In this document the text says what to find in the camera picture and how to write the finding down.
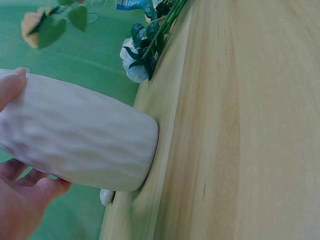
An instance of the flower petal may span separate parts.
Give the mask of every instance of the flower petal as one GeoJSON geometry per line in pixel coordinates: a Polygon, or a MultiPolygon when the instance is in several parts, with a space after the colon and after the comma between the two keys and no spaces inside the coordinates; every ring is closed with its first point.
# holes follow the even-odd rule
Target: flower petal
{"type": "Polygon", "coordinates": [[[133,48],[134,47],[134,41],[132,40],[132,37],[127,38],[126,40],[123,41],[122,47],[129,47],[133,48]]]}

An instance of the dark green leaf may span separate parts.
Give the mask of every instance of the dark green leaf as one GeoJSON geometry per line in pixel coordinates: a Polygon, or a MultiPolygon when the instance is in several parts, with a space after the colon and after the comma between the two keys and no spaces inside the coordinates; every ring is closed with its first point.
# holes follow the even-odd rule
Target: dark green leaf
{"type": "Polygon", "coordinates": [[[88,25],[88,11],[85,6],[78,6],[68,13],[68,17],[72,25],[84,32],[88,25]]]}
{"type": "Polygon", "coordinates": [[[34,33],[38,33],[41,25],[44,23],[45,19],[47,18],[46,12],[43,12],[40,18],[40,21],[37,25],[34,26],[34,28],[28,33],[28,36],[34,33]]]}
{"type": "Polygon", "coordinates": [[[133,63],[130,64],[129,69],[132,69],[133,67],[136,67],[136,66],[141,66],[143,64],[144,64],[143,61],[139,61],[139,60],[138,61],[134,61],[133,63]]]}
{"type": "Polygon", "coordinates": [[[165,48],[164,36],[160,34],[156,40],[156,50],[158,51],[159,54],[162,54],[164,48],[165,48]]]}
{"type": "Polygon", "coordinates": [[[148,39],[143,39],[140,43],[140,48],[144,49],[149,47],[149,45],[151,44],[151,42],[148,39]]]}
{"type": "Polygon", "coordinates": [[[130,49],[130,47],[123,46],[123,48],[124,48],[125,50],[127,50],[128,54],[130,55],[130,57],[131,57],[133,60],[136,60],[136,61],[137,61],[137,60],[141,60],[140,55],[134,53],[134,52],[130,49]]]}
{"type": "Polygon", "coordinates": [[[63,5],[63,6],[65,6],[65,5],[71,5],[71,4],[73,4],[75,2],[75,0],[58,0],[58,3],[60,4],[60,5],[63,5]]]}
{"type": "Polygon", "coordinates": [[[65,19],[59,19],[55,23],[51,16],[47,17],[39,30],[38,48],[43,49],[53,44],[64,34],[66,27],[65,19]]]}
{"type": "Polygon", "coordinates": [[[157,18],[161,18],[162,16],[168,15],[171,8],[173,7],[173,1],[162,1],[156,6],[156,15],[157,18]]]}
{"type": "Polygon", "coordinates": [[[133,24],[131,27],[131,36],[135,48],[140,46],[141,40],[144,37],[143,34],[140,34],[143,29],[145,27],[141,23],[133,24]]]}
{"type": "Polygon", "coordinates": [[[155,38],[157,32],[160,29],[160,25],[157,21],[152,22],[147,28],[146,28],[146,37],[147,39],[152,42],[152,40],[155,38]]]}
{"type": "Polygon", "coordinates": [[[49,13],[49,16],[51,16],[52,14],[56,14],[58,12],[58,10],[60,9],[60,6],[56,6],[54,9],[51,10],[51,12],[49,13]]]}
{"type": "Polygon", "coordinates": [[[144,14],[151,20],[155,19],[156,10],[154,9],[152,0],[146,0],[146,3],[144,5],[144,14]]]}
{"type": "Polygon", "coordinates": [[[152,79],[155,73],[156,64],[157,64],[157,61],[154,57],[150,57],[146,61],[144,61],[144,67],[146,72],[148,73],[149,81],[152,79]]]}

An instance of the textured vase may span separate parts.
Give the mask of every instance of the textured vase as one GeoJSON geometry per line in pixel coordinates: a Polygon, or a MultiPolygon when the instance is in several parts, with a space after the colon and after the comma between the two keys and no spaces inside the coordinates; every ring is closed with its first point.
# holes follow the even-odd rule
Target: textured vase
{"type": "MultiPolygon", "coordinates": [[[[0,69],[0,78],[13,74],[0,69]]],[[[135,191],[158,140],[150,116],[71,83],[28,74],[22,93],[0,113],[0,148],[64,180],[135,191]]]]}

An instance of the green stem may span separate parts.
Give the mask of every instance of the green stem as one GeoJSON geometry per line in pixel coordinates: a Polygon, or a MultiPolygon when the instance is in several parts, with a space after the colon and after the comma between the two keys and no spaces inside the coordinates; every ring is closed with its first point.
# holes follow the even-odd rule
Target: green stem
{"type": "Polygon", "coordinates": [[[148,56],[148,54],[151,51],[151,48],[153,47],[153,45],[156,43],[157,38],[159,37],[159,34],[162,32],[162,30],[166,29],[167,24],[168,24],[168,20],[171,19],[172,14],[175,12],[176,7],[179,6],[180,3],[184,2],[185,0],[177,0],[174,5],[172,6],[170,12],[167,15],[167,18],[165,19],[164,23],[162,24],[162,26],[160,27],[160,29],[158,30],[158,32],[155,34],[154,39],[152,40],[151,44],[149,45],[148,49],[146,50],[146,52],[143,54],[142,56],[142,60],[145,60],[148,56]]]}
{"type": "Polygon", "coordinates": [[[186,0],[182,0],[181,4],[177,7],[177,10],[174,12],[174,14],[172,14],[172,18],[168,20],[168,24],[166,25],[166,28],[163,30],[163,34],[166,34],[171,29],[172,24],[176,20],[177,16],[179,16],[179,14],[181,13],[186,2],[186,0]]]}

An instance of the packaging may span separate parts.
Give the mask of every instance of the packaging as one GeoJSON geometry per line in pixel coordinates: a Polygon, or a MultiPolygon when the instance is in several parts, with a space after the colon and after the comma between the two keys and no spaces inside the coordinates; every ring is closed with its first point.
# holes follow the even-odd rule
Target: packaging
{"type": "MultiPolygon", "coordinates": [[[[130,11],[145,8],[147,0],[116,0],[115,9],[122,11],[130,11]]],[[[153,5],[156,5],[159,1],[152,0],[153,5]]]]}

